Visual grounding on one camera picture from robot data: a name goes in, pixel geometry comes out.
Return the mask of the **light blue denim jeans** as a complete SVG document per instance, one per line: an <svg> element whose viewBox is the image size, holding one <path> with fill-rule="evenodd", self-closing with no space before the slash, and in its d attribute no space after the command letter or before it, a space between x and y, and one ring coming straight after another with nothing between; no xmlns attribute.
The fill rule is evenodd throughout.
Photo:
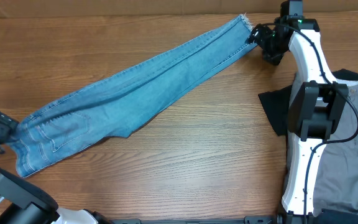
<svg viewBox="0 0 358 224"><path fill-rule="evenodd" d="M241 14L221 27L65 95L26 117L8 142L28 177L96 144L126 138L189 91L250 52Z"/></svg>

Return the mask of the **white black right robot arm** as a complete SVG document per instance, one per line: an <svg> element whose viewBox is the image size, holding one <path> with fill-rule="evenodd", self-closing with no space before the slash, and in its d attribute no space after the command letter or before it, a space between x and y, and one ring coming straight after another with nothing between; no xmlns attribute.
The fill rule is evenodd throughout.
<svg viewBox="0 0 358 224"><path fill-rule="evenodd" d="M247 41L257 44L263 59L272 65L278 65L285 52L295 58L298 71L287 118L291 164L276 223L312 223L319 162L337 130L348 87L332 75L321 47L319 25L304 17L302 1L284 1L280 16L273 23L256 25Z"/></svg>

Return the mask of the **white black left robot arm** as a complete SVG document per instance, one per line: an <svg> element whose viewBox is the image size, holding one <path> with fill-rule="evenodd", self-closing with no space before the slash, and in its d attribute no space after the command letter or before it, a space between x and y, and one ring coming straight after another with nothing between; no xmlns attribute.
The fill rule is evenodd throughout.
<svg viewBox="0 0 358 224"><path fill-rule="evenodd" d="M1 147L14 134L18 122L0 112ZM108 224L98 212L60 208L42 189L0 168L0 224Z"/></svg>

